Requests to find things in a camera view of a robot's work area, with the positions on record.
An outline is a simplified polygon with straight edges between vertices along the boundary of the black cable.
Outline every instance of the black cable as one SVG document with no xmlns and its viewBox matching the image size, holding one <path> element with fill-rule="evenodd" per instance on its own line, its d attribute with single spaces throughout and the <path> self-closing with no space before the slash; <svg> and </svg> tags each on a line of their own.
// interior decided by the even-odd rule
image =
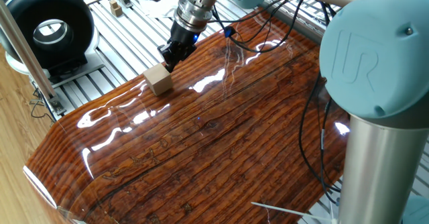
<svg viewBox="0 0 429 224">
<path fill-rule="evenodd" d="M 326 190 L 326 186 L 324 183 L 324 179 L 323 179 L 323 171 L 324 171 L 324 163 L 323 163 L 323 153 L 324 153 L 324 130 L 325 130 L 325 126 L 326 126 L 326 120 L 328 119 L 328 113 L 329 113 L 329 109 L 330 109 L 330 105 L 332 104 L 332 98 L 329 99 L 328 104 L 326 104 L 326 108 L 325 108 L 325 112 L 324 112 L 324 117 L 323 117 L 323 124 L 322 124 L 322 136 L 321 136 L 321 141 L 320 141 L 320 178 L 322 179 L 322 181 L 320 181 L 322 183 L 322 188 L 323 191 L 326 195 L 326 197 L 328 197 L 328 199 L 336 204 L 336 201 L 334 201 L 332 199 L 332 197 L 329 195 L 328 191 Z"/>
<path fill-rule="evenodd" d="M 320 72 L 317 75 L 317 79 L 316 82 L 314 83 L 313 89 L 311 90 L 310 96 L 307 99 L 307 102 L 304 106 L 304 110 L 302 111 L 302 116 L 301 116 L 301 123 L 300 123 L 300 129 L 299 129 L 299 134 L 298 134 L 298 146 L 300 148 L 300 153 L 302 158 L 304 159 L 304 163 L 307 165 L 308 169 L 311 171 L 311 173 L 314 175 L 314 177 L 316 177 L 316 179 L 318 179 L 320 182 L 322 182 L 322 179 L 319 177 L 319 175 L 316 173 L 316 171 L 313 169 L 313 167 L 311 167 L 305 152 L 304 152 L 304 148 L 302 147 L 302 129 L 304 128 L 304 120 L 305 120 L 305 116 L 306 116 L 306 112 L 307 112 L 307 108 L 310 104 L 310 100 L 312 98 L 312 96 L 314 95 L 314 92 L 317 88 L 318 82 L 320 80 Z M 330 187 L 331 190 L 336 191 L 336 192 L 340 192 L 341 190 L 335 188 L 335 187 Z"/>
<path fill-rule="evenodd" d="M 247 46 L 245 46 L 245 45 L 243 45 L 243 44 L 241 44 L 240 42 L 238 42 L 237 40 L 235 40 L 235 39 L 233 39 L 233 38 L 230 38 L 238 47 L 240 47 L 240 48 L 242 48 L 242 49 L 244 49 L 244 50 L 247 50 L 247 51 L 250 51 L 250 52 L 254 52 L 254 53 L 266 53 L 266 52 L 271 52 L 271 51 L 273 51 L 273 50 L 275 50 L 275 49 L 277 49 L 279 46 L 281 46 L 287 39 L 288 39 L 288 37 L 289 37 L 289 35 L 290 35 L 290 33 L 292 32 L 292 30 L 293 30 L 293 28 L 294 28 L 294 24 L 295 24 L 295 22 L 296 22 L 296 18 L 298 17 L 298 12 L 299 12 L 299 10 L 300 10 L 300 7 L 301 7 L 301 4 L 302 4 L 302 2 L 304 2 L 304 0 L 300 0 L 300 2 L 298 3 L 298 6 L 297 6 L 297 8 L 296 8 L 296 11 L 295 11 L 295 14 L 294 14 L 294 17 L 293 17 L 293 19 L 292 19 L 292 23 L 291 23 L 291 25 L 290 25 L 290 28 L 289 28 L 289 31 L 287 32 L 287 34 L 285 35 L 285 37 L 278 43 L 278 44 L 276 44 L 275 46 L 273 46 L 273 47 L 271 47 L 270 49 L 268 49 L 268 50 L 254 50 L 254 49 L 250 49 L 250 48 L 248 48 Z"/>
<path fill-rule="evenodd" d="M 336 16 L 336 11 L 330 6 L 329 3 L 325 3 L 325 5 L 328 7 L 330 14 L 332 17 Z"/>
<path fill-rule="evenodd" d="M 329 20 L 329 16 L 328 16 L 328 11 L 326 10 L 326 4 L 319 1 L 320 5 L 322 6 L 322 10 L 323 10 L 323 15 L 324 15 L 324 23 L 325 25 L 328 27 L 328 24 L 330 23 Z"/>
<path fill-rule="evenodd" d="M 270 23 L 270 25 L 271 25 L 271 19 L 273 18 L 273 16 L 274 16 L 274 14 L 275 13 L 277 13 L 277 11 L 279 11 L 279 9 L 280 8 L 282 8 L 283 7 L 283 5 L 285 5 L 287 2 L 290 2 L 290 0 L 284 0 L 282 3 L 280 3 L 275 9 L 273 9 L 273 11 L 271 12 L 271 14 L 270 14 L 270 16 L 269 16 L 269 18 L 265 21 L 265 23 L 260 27 L 260 29 L 256 32 L 256 34 L 255 35 L 253 35 L 252 37 L 250 37 L 248 40 L 246 40 L 246 41 L 242 41 L 242 42 L 240 42 L 240 43 L 242 43 L 242 44 L 247 44 L 247 43 L 249 43 L 250 41 L 252 41 L 253 39 L 255 39 L 256 38 L 256 36 L 258 36 L 259 35 L 259 33 L 261 33 L 261 31 L 264 29 L 264 27 L 267 25 L 267 23 L 269 22 Z"/>
<path fill-rule="evenodd" d="M 317 94 L 316 94 L 316 104 L 317 104 L 317 125 L 318 125 L 318 130 L 319 130 L 319 140 L 320 140 L 320 143 L 322 142 L 322 131 L 321 131 L 321 127 L 320 127 L 320 103 L 319 103 L 319 94 L 320 94 L 320 90 L 321 90 L 321 88 L 319 88 L 319 91 L 317 92 Z M 330 178 L 329 178 L 329 175 L 328 175 L 328 172 L 326 171 L 326 169 L 324 168 L 324 166 L 323 166 L 323 172 L 324 172 L 324 174 L 325 174 L 325 176 L 326 176 L 326 178 L 328 179 L 328 183 L 331 185 L 331 186 L 334 186 L 335 188 L 337 188 L 337 189 L 341 189 L 340 187 L 338 187 Z"/>
<path fill-rule="evenodd" d="M 250 15 L 250 16 L 248 16 L 248 17 L 244 17 L 244 18 L 242 18 L 242 19 L 238 19 L 238 20 L 221 20 L 221 19 L 216 19 L 216 20 L 210 20 L 210 21 L 208 21 L 209 23 L 214 23 L 214 22 L 218 22 L 218 23 L 240 23 L 240 22 L 244 22 L 244 21 L 246 21 L 246 20 L 248 20 L 248 19 L 252 19 L 252 18 L 254 18 L 255 16 L 257 16 L 257 15 L 259 15 L 259 14 L 261 14 L 262 12 L 264 12 L 264 11 L 266 11 L 266 10 L 268 10 L 271 6 L 273 6 L 273 5 L 275 5 L 276 3 L 279 3 L 279 2 L 281 2 L 281 1 L 283 1 L 283 0 L 275 0 L 275 1 L 273 1 L 272 3 L 270 3 L 269 5 L 267 5 L 267 6 L 265 6 L 263 9 L 261 9 L 260 11 L 258 11 L 257 13 L 254 13 L 253 15 Z"/>
</svg>

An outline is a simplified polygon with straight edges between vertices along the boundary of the glossy wooden tabletop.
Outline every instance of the glossy wooden tabletop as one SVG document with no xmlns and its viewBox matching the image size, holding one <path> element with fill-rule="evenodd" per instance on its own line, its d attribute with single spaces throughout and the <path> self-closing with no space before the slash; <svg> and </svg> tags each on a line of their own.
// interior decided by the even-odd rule
<svg viewBox="0 0 429 224">
<path fill-rule="evenodd" d="M 260 24 L 234 26 L 246 40 Z M 267 28 L 252 48 L 262 47 Z M 265 49 L 287 30 L 275 20 Z M 300 155 L 298 126 L 318 50 L 295 31 L 265 54 L 217 33 L 176 67 L 174 89 L 161 97 L 139 76 L 61 118 L 27 174 L 53 207 L 86 223 L 267 223 L 267 210 L 251 201 L 307 211 L 322 187 Z M 320 170 L 315 102 L 303 142 Z M 332 110 L 326 127 L 326 171 L 336 181 L 345 137 L 334 122 L 347 125 L 346 114 Z M 269 211 L 271 223 L 298 219 Z"/>
</svg>

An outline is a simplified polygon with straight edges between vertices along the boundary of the small wooden block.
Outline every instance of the small wooden block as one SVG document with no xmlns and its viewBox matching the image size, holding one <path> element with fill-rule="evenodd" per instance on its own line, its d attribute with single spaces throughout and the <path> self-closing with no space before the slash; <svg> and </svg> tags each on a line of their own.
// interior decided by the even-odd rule
<svg viewBox="0 0 429 224">
<path fill-rule="evenodd" d="M 116 2 L 116 0 L 110 0 L 109 3 L 110 3 L 110 8 L 111 9 L 115 9 L 115 8 L 117 8 L 119 6 L 118 2 Z"/>
<path fill-rule="evenodd" d="M 143 72 L 146 83 L 155 96 L 159 96 L 173 87 L 172 75 L 162 64 L 156 64 Z"/>
<path fill-rule="evenodd" d="M 112 14 L 116 17 L 119 17 L 122 15 L 122 7 L 118 5 L 117 8 L 111 9 Z"/>
<path fill-rule="evenodd" d="M 116 0 L 110 0 L 110 11 L 112 14 L 116 17 L 119 17 L 122 15 L 122 7 L 116 2 Z"/>
</svg>

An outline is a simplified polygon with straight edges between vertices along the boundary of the wood grain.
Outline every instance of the wood grain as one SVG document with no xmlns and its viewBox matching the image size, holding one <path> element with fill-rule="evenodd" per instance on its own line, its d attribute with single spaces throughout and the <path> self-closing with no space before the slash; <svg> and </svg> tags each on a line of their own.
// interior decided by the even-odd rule
<svg viewBox="0 0 429 224">
<path fill-rule="evenodd" d="M 235 28 L 251 37 L 262 18 Z M 288 26 L 274 21 L 269 44 Z M 267 31 L 251 47 L 262 47 Z M 215 34 L 180 63 L 174 89 L 155 97 L 142 76 L 61 118 L 27 167 L 70 218 L 86 223 L 264 223 L 251 201 L 308 210 L 322 187 L 298 150 L 302 110 L 318 73 L 318 47 L 293 31 L 267 54 Z M 304 148 L 320 167 L 312 103 Z M 345 139 L 332 111 L 326 170 L 337 180 Z M 271 223 L 297 216 L 270 211 Z"/>
<path fill-rule="evenodd" d="M 14 71 L 0 46 L 0 223 L 59 223 L 56 211 L 40 202 L 23 166 L 50 128 L 50 120 L 30 117 L 33 87 Z M 43 107 L 36 115 L 47 111 Z"/>
</svg>

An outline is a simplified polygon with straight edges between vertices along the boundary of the ur logo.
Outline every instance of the ur logo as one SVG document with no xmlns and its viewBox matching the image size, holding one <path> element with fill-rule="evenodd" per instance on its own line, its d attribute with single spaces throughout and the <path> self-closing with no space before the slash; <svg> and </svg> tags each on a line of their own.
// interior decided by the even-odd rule
<svg viewBox="0 0 429 224">
<path fill-rule="evenodd" d="M 378 42 L 348 31 L 341 31 L 331 77 L 345 84 L 369 87 L 370 91 L 374 92 L 369 73 L 377 67 L 381 47 Z"/>
</svg>

